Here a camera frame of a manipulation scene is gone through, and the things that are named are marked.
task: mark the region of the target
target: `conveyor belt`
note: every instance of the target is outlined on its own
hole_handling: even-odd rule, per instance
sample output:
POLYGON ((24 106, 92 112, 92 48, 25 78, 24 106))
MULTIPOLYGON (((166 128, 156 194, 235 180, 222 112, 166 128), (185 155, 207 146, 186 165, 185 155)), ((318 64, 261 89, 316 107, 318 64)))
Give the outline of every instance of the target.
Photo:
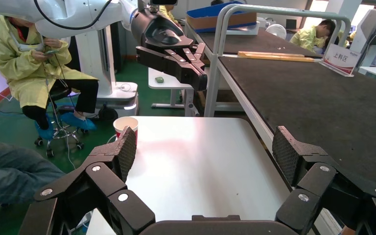
POLYGON ((285 126, 376 181, 376 80, 343 77, 317 63, 220 60, 272 130, 285 126))
MULTIPOLYGON (((215 34, 200 33, 199 36, 212 50, 214 47, 215 34)), ((237 54, 239 51, 302 54, 306 57, 322 58, 321 55, 312 53, 271 33, 266 32, 264 28, 260 28, 258 30, 257 36, 227 35, 226 43, 224 46, 224 53, 237 54)))

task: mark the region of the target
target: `blue shoe cover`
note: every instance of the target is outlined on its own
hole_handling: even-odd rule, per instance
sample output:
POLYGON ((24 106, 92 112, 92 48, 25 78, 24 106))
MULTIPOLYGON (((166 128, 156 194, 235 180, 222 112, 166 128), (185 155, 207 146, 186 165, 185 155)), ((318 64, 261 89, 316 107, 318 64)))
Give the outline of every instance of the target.
POLYGON ((73 113, 65 113, 61 115, 61 121, 67 123, 70 126, 76 126, 84 130, 96 130, 96 125, 91 120, 81 120, 74 116, 73 113))
POLYGON ((43 138, 44 140, 50 141, 54 137, 54 129, 52 128, 52 124, 49 121, 48 116, 47 116, 47 121, 49 124, 48 129, 46 130, 41 129, 37 122, 35 122, 35 128, 37 129, 38 135, 40 135, 41 138, 43 138))

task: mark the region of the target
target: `red paper cup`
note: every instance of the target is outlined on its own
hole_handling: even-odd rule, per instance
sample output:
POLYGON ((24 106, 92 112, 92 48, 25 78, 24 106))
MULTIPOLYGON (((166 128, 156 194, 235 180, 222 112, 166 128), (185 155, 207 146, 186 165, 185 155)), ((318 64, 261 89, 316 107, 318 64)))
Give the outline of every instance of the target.
POLYGON ((138 127, 139 127, 138 120, 136 120, 133 117, 121 117, 121 118, 116 119, 113 122, 113 126, 116 130, 116 135, 118 138, 120 137, 120 135, 123 132, 123 129, 126 126, 132 128, 132 130, 135 132, 135 135, 136 135, 136 144, 138 144, 138 127))

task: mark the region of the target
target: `cardboard box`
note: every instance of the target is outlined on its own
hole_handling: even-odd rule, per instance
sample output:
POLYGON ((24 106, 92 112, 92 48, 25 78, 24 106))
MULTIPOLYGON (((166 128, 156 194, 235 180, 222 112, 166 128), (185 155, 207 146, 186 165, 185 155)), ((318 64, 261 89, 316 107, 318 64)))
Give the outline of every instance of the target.
MULTIPOLYGON (((204 7, 187 12, 187 23, 197 33, 203 32, 215 32, 217 26, 217 18, 220 11, 230 4, 242 4, 239 1, 233 1, 224 4, 218 4, 215 6, 204 7)), ((230 28, 238 28, 256 25, 257 13, 245 13, 242 11, 235 12, 229 20, 230 28)))

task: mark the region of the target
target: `smartphone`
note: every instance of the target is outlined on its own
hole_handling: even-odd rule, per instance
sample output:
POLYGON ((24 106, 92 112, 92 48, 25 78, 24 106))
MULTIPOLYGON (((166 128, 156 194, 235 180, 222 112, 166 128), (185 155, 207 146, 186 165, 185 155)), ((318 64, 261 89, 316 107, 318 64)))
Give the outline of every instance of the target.
POLYGON ((57 52, 58 52, 58 50, 49 50, 49 51, 44 52, 44 55, 54 55, 57 52))

